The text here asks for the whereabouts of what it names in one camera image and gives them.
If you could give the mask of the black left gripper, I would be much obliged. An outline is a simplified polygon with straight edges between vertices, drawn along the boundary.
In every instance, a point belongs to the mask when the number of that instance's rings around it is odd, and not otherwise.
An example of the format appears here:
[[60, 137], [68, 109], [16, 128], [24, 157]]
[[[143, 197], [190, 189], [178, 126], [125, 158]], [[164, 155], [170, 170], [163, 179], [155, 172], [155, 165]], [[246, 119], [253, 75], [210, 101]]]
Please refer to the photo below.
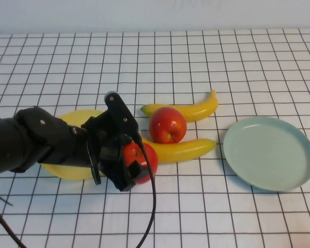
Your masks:
[[90, 117], [81, 128], [87, 134], [87, 152], [90, 168], [96, 185], [101, 184], [100, 173], [104, 174], [121, 192], [127, 192], [135, 186], [134, 179], [149, 176], [148, 166], [134, 160], [126, 167], [123, 147], [133, 142], [124, 134], [109, 111]]

